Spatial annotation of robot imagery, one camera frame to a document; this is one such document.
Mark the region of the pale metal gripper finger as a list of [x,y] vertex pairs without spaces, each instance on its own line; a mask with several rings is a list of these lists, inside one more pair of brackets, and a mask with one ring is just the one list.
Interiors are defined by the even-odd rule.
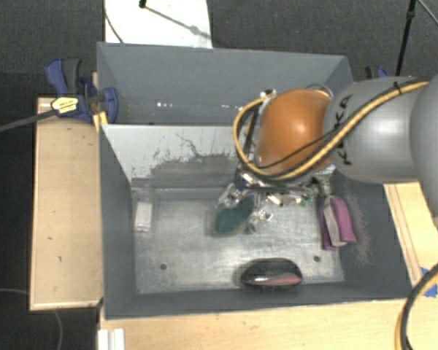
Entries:
[[273,213],[268,212],[264,209],[253,211],[246,219],[246,233],[254,234],[260,232],[269,224],[273,217]]
[[234,209],[245,199],[245,192],[229,185],[219,196],[216,209]]

